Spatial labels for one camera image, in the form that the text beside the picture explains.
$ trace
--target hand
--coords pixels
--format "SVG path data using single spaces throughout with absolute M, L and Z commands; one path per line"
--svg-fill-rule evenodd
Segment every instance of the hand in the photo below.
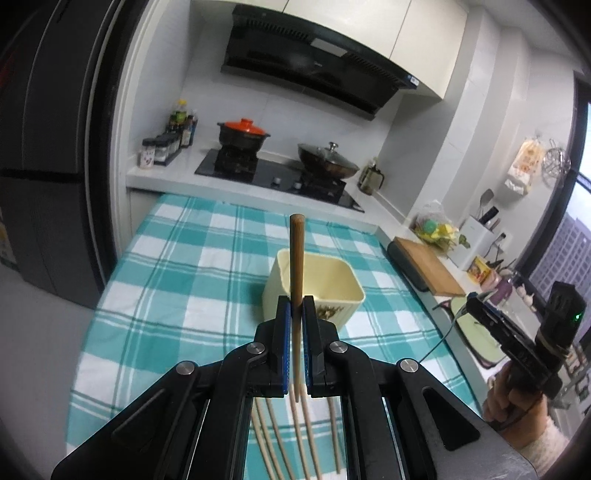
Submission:
M 531 442 L 536 441 L 546 429 L 548 416 L 548 402 L 540 393 L 530 394 L 513 388 L 507 391 L 507 377 L 511 362 L 508 362 L 495 378 L 495 384 L 488 392 L 482 406 L 483 417 L 486 421 L 505 421 L 506 408 L 509 404 L 519 407 L 528 413 L 514 425 L 499 432 L 501 436 L 516 450 L 520 450 Z

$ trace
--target countertop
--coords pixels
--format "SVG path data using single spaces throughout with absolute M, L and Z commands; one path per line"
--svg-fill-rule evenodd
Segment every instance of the countertop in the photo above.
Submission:
M 318 200 L 298 197 L 289 193 L 245 185 L 229 180 L 216 179 L 195 175 L 194 172 L 211 148 L 219 148 L 216 142 L 201 142 L 180 153 L 167 167 L 154 166 L 151 169 L 132 168 L 126 177 L 128 188 L 151 190 L 155 192 L 177 193 L 221 200 L 237 205 L 270 210 L 290 215 L 302 213 L 310 218 L 329 220 L 374 233 L 382 246 L 386 248 L 395 236 L 417 240 L 414 233 L 400 224 L 384 208 L 376 198 L 361 193 L 354 183 L 348 183 L 346 191 L 361 205 L 365 213 L 330 205 Z M 273 153 L 261 151 L 259 158 L 271 161 L 287 161 Z M 446 257 L 440 257 L 444 266 L 468 293 L 480 292 L 480 287 L 472 282 L 464 271 L 459 270 Z M 449 315 L 442 309 L 435 309 L 437 304 L 447 300 L 445 297 L 434 297 L 431 293 L 416 292 L 424 307 L 442 333 L 447 332 L 451 325 Z M 537 319 L 529 311 L 516 314 L 515 320 L 526 332 L 537 330 Z M 470 387 L 479 404 L 486 398 L 487 379 L 500 370 L 503 362 L 497 367 L 484 369 L 469 352 L 456 330 L 447 337 L 447 344 L 452 350 L 458 364 L 462 368 Z

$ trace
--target floor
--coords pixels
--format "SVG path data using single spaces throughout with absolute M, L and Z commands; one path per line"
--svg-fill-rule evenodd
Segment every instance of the floor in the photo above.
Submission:
M 92 314 L 0 265 L 0 446 L 29 478 L 49 479 L 66 454 L 70 387 Z

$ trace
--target red pot lid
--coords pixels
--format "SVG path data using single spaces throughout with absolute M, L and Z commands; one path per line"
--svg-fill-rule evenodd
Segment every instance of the red pot lid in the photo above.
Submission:
M 252 120 L 249 118 L 241 118 L 239 122 L 226 122 L 224 125 L 233 130 L 240 130 L 240 132 L 247 132 L 255 135 L 266 135 L 262 128 L 252 124 Z

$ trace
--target range hood vent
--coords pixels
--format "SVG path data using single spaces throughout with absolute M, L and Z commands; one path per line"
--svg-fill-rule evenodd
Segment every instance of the range hood vent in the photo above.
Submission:
M 298 17 L 237 5 L 222 71 L 259 78 L 364 118 L 417 79 L 379 53 Z

